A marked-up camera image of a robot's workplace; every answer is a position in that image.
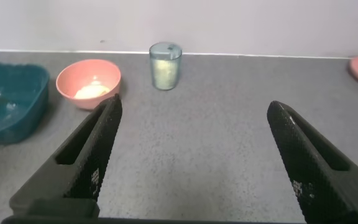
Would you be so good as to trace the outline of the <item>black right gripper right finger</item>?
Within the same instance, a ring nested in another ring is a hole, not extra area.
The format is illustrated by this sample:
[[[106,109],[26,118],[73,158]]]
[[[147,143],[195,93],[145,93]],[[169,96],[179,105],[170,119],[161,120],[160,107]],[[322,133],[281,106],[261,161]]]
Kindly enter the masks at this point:
[[[358,166],[288,105],[267,120],[306,222],[358,223]]]

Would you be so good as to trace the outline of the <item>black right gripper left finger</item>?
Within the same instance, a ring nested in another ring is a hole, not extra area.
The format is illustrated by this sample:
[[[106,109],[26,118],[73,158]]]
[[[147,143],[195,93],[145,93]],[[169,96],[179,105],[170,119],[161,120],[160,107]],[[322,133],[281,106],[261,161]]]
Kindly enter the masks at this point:
[[[102,101],[11,197],[14,214],[37,199],[97,201],[121,117],[118,94]]]

